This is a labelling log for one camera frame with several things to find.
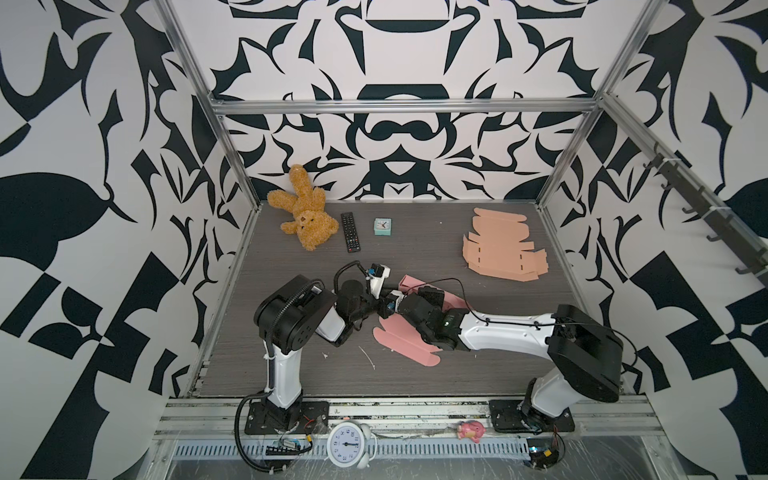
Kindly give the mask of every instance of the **aluminum frame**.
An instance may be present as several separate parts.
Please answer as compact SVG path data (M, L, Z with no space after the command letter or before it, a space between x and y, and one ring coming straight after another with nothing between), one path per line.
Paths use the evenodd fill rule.
M576 280L576 275L574 274L573 268L571 267L571 262L568 261L568 258L565 255L565 250L563 250L560 242L557 241L558 230L552 221L549 210L547 210L547 207L538 208L538 215L541 218L541 222L544 224L544 231L547 233L550 240L552 240L554 255L558 258L560 266L563 268L565 279L568 281L568 285L571 287L571 292L574 294L577 306L581 309L582 312L587 312L588 309L587 303L584 301L584 293L581 291L581 286Z
M670 440L666 436L644 436L643 446L648 454L651 470L656 472L658 478L670 480L689 480L685 474L680 460L672 448Z
M160 17L160 21L165 29L165 35L168 37L170 46L176 52L179 57L179 62L184 72L187 74L187 78L192 84L192 89L197 96L197 101L200 102L200 107L203 109L205 118L208 120L211 129L214 131L214 136L221 142L224 149L224 154L227 156L227 161L230 162L230 168L235 173L238 183L240 183L240 189L245 194L251 207L255 210L259 207L260 200L253 189L253 184L250 182L243 160L240 158L240 154L232 143L232 138L229 132L224 127L222 117L217 116L210 103L208 97L209 90L205 85L205 80L201 74L202 70L197 64L192 50L189 46L189 41L184 30L181 28L178 15L174 10L170 0L154 0L154 4L157 7L157 13Z
M395 114L502 111L590 111L593 98L451 98L406 100L213 100L218 115Z
M345 417L353 417L365 419L365 423L375 432L384 435L448 438L455 437L453 428L460 419L477 420L486 428L490 427L488 401L492 399L522 400L522 397L318 397L304 400L330 403L330 427L343 422ZM239 402L238 398L170 399L153 440L230 439L234 413ZM576 433L580 436L665 435L645 395L622 396L616 403L587 400L573 405L571 413L577 425ZM497 433L492 429L486 435L519 436ZM257 435L248 438L277 436Z
M603 83L597 90L595 98L599 99L605 93L611 93L619 84L624 73L629 68L632 58L640 51L645 43L650 29L654 26L654 22L658 18L659 14L664 7L669 3L669 0L648 0L637 16L630 34L624 39L624 43L619 49L616 58L608 69L608 73L603 79Z
M749 226L747 226L746 223L744 223L744 221L741 220L707 184L688 168L683 161L678 159L677 155L665 145L650 128L646 127L643 122L637 118L626 105L624 105L624 102L616 97L616 95L604 95L600 99L599 105L605 110L606 114L611 116L616 122L616 125L627 134L637 147L648 156L649 160L657 154L661 154L664 156L665 162L675 162L677 164L677 169L687 179L687 183L698 190L701 197L710 205L710 211L720 210L721 212L727 212L727 214L732 217L732 220L729 222L730 228L740 236L741 240L750 245L750 248L753 248L754 251L760 251L761 248L765 247L765 243L762 239L758 237L757 234L749 228ZM726 245L733 251L734 256L741 258L738 254L738 249L734 249L731 245L728 245L728 243L726 243ZM753 275L759 277L758 280L765 284L763 276L766 272L768 272L768 269L763 268L762 270L754 272Z
M248 254L248 246L253 239L253 232L256 229L256 220L259 217L260 211L261 209L252 210L245 223L245 227L243 227L243 235L240 237L237 252L227 272L227 278L224 280L224 288L219 294L219 300L217 301L216 311L214 312L210 327L208 327L208 331L203 335L203 342L200 344L197 359L195 359L195 363L190 368L193 375L190 377L189 382L187 382L183 398L189 398L194 395L198 387L198 380L205 375L203 366L210 359L210 354L213 352L216 340L219 338L219 330L224 322L224 316L227 313L227 307L230 305L237 280L240 278L240 270L243 268L243 261Z
M592 129L598 122L602 113L603 111L599 105L595 106L592 111L582 118L581 122L576 127L576 130L574 130L570 140L568 140L568 144L565 145L565 149L555 161L554 170L549 174L549 177L547 177L547 180L544 182L544 186L538 193L538 197L536 197L536 204L540 208L545 208L547 206L547 203L549 203L554 192L560 187L560 183L562 182L565 173L576 158L578 149L581 148L581 145L587 140L587 137L592 132Z

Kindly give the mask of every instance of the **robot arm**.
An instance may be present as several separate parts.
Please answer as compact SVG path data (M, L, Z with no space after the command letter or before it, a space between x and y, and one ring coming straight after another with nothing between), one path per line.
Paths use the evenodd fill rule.
M581 399L616 402L621 386L623 343L610 330L571 305L539 316L497 316L450 309L442 312L441 290L423 287L397 306L422 339L444 350L500 349L551 359L555 367L533 379L520 405L523 421L537 432L550 429Z
M366 285L357 280L347 280L339 288L339 276L353 266L366 275ZM264 391L269 396L263 403L271 426L287 430L299 417L301 350L313 333L317 332L334 346L341 346L354 330L360 330L362 321L371 314L390 314L386 311L386 304L379 299L388 276L389 268L386 266L374 263L365 270L360 262L351 262L342 267L333 279L335 293L321 286L312 286L286 308L289 299L310 283L306 277L297 275L259 305L253 322L259 327L267 352L270 351L267 338L271 338L273 344L273 356L270 357L269 353L265 355L268 373Z
M556 313L540 316L497 316L468 309L442 312L441 290L424 286L409 295L388 291L383 286L388 267L373 264L364 270L357 265L366 274L366 286L347 280L338 288L337 275L335 293L314 286L285 309L287 299L308 281L299 275L264 300L253 318L265 342L273 339L275 354L267 356L269 396L264 407L276 428L289 429L298 418L301 349L312 334L317 331L340 346L373 313L384 318L401 314L425 342L443 350L501 349L551 359L553 370L531 381L519 406L525 426L533 432L551 429L578 400L618 400L623 344L576 307L560 305Z

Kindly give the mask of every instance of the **orange cardboard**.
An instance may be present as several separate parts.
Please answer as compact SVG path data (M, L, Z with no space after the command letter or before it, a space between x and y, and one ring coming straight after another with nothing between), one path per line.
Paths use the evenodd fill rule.
M537 280L549 271L547 253L534 249L528 238L525 215L508 214L483 208L475 208L477 217L472 226L477 233L464 237L462 253L469 268L481 275L496 276L518 282Z

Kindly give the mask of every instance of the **black cable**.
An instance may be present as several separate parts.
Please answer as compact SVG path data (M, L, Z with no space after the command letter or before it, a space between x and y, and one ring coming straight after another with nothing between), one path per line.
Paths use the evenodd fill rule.
M235 447L237 448L237 453L240 454L240 457L243 459L243 462L246 463L249 467L253 468L254 470L258 470L259 472L269 473L269 472L281 472L282 470L273 470L272 468L265 467L263 465L259 465L256 463L251 457L248 456L247 453L245 453L245 450L243 449L243 443L240 441L240 415L243 413L243 407L246 403L250 403L255 399L259 399L260 401L263 401L270 393L269 392L260 392L256 395L248 395L243 397L242 400L240 400L240 404L237 406L237 410L235 410Z
M555 436L557 436L560 439L560 444L563 445L563 452L558 456L558 460L556 463L560 463L563 461L563 458L565 458L565 440L563 440L562 435L560 435L557 432L554 432Z
M363 268L362 264L360 263L360 260L354 260L353 262L349 262L345 266L342 266L341 268L339 268L339 271L336 272L336 275L333 276L333 292L336 295L339 294L339 277L341 276L342 273L346 272L348 269L352 268L353 266L357 266L357 268L359 268L360 271L362 272L363 276L365 276L366 278L368 277L368 270Z
M438 279L438 280L433 280L433 281L431 281L431 282L424 282L424 283L420 283L419 285L414 285L414 286L412 286L412 287L410 287L410 288L408 288L408 289L406 290L406 295L408 295L408 292L410 292L411 290L413 290L413 289L415 289L415 288L418 288L418 287L420 287L420 286L429 285L430 283L444 282L444 281L446 281L446 280L456 280L456 281L458 282L459 286L462 288L462 300L464 300L464 303L466 303L466 304L467 304L467 308L469 309L469 312L470 312L470 313L471 313L473 316L475 316L475 318L476 318L476 319L480 320L481 322L485 322L485 323L486 323L486 325L487 325L487 324L488 324L488 320L480 318L480 317L477 315L477 313L475 313L475 309L473 309L473 308L472 308L472 306L471 306L471 305L469 305L469 301L467 300L467 293L464 291L464 283L462 283L462 281L461 281L461 280L459 280L458 278L456 278L456 277L454 277L454 276L450 276L450 277L448 277L448 278L441 278L441 279Z
M424 282L424 283L420 283L419 285L412 286L412 287L410 287L410 288L408 288L406 290L406 295L408 294L408 292L410 292L411 290L413 290L413 289L415 289L415 288L417 288L419 286L429 285L430 283L437 283L437 282L442 282L442 281L445 281L445 280L456 280L458 282L458 284L462 288L462 300L464 300L464 303L467 304L467 308L469 309L469 312L476 319L480 320L481 322L485 322L485 325L488 325L490 323L497 323L497 324L501 323L501 324L506 324L506 325L530 326L530 327L533 327L533 328L536 328L536 329L539 329L539 328L541 328L543 326L566 326L566 325L599 326L600 328L604 328L604 329L610 330L613 333L616 333L618 335L623 336L629 342L629 344L632 346L632 349L634 350L634 360L632 361L632 364L629 365L629 368L632 368L637 363L637 358L638 358L638 356L637 356L637 347L634 345L634 342L632 340L630 340L628 336L624 335L622 332L619 332L615 328L610 327L610 326L601 325L600 323L597 323L597 322L595 322L595 323L576 323L576 322L568 322L568 323L557 323L557 322L555 322L555 323L536 323L536 322L533 322L531 324L531 323L522 323L522 322L494 322L493 320L480 318L480 316L478 316L475 313L475 309L472 308L472 306L469 304L469 301L467 300L467 293L464 291L464 283L462 283L461 280L459 280L458 278L455 278L453 276L451 276L449 278L441 278L439 280L433 280L431 282Z

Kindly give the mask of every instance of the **pink pig toy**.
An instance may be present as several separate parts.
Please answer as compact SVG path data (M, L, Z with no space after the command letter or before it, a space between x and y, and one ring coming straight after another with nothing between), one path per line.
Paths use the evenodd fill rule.
M474 443L480 443L480 437L485 433L485 427L480 422L461 422L458 424L458 437L471 439Z

